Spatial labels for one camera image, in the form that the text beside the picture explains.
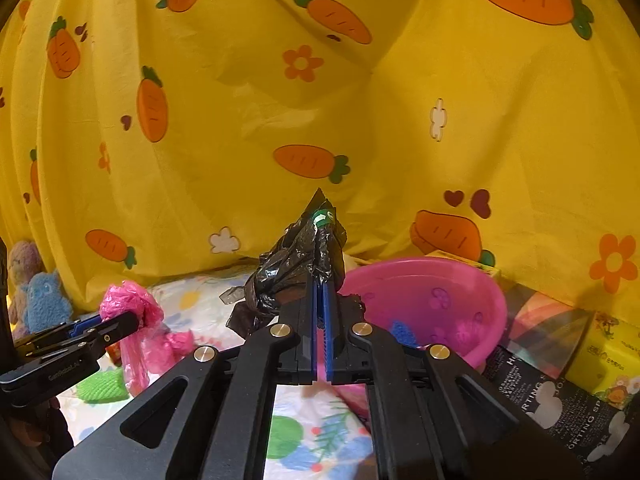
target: yellow fabric backdrop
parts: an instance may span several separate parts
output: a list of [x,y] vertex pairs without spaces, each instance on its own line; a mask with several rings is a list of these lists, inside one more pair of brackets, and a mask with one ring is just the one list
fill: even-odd
[[349,254],[464,247],[640,324],[640,40],[616,0],[582,2],[588,40],[490,0],[23,0],[0,235],[94,308],[257,256],[320,185]]

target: orange flower print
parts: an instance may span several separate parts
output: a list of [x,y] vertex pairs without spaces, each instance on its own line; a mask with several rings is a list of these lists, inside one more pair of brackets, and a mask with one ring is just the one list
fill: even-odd
[[98,159],[98,168],[101,170],[107,170],[107,173],[111,174],[111,159],[109,158],[109,152],[107,151],[107,143],[100,143],[100,158]]
[[636,252],[636,239],[625,236],[618,243],[616,235],[605,234],[600,239],[600,260],[591,265],[589,276],[592,280],[604,278],[604,290],[615,294],[620,286],[620,278],[632,282],[638,277],[636,264],[629,258]]
[[321,57],[311,57],[311,47],[308,45],[302,45],[297,51],[287,50],[282,54],[282,59],[289,65],[284,71],[288,79],[299,77],[307,83],[316,79],[314,69],[324,65]]

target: green sponge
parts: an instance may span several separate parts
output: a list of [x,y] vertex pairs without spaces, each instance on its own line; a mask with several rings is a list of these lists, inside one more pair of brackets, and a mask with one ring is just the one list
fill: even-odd
[[78,389],[78,399],[90,404],[115,402],[129,397],[124,385],[122,368],[96,372],[80,381],[76,388]]

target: teddy bear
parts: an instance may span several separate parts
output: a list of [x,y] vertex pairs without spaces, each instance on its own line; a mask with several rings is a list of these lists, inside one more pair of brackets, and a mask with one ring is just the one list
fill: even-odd
[[39,272],[27,285],[27,309],[22,320],[27,330],[35,334],[60,323],[66,323],[73,314],[69,300],[60,291],[60,275]]
[[17,340],[29,334],[26,325],[22,322],[24,311],[27,308],[27,297],[23,287],[37,273],[44,270],[44,264],[35,242],[28,240],[17,242],[7,257],[7,269],[9,277],[15,285],[15,293],[8,313],[9,322],[16,325],[12,336],[14,340]]

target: pink plastic bowl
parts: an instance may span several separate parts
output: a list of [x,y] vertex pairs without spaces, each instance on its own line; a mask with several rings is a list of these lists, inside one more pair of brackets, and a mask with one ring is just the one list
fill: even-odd
[[444,258],[400,258],[348,272],[341,294],[358,294],[365,319],[405,323],[418,345],[441,343],[478,368],[500,341],[507,305],[481,270]]

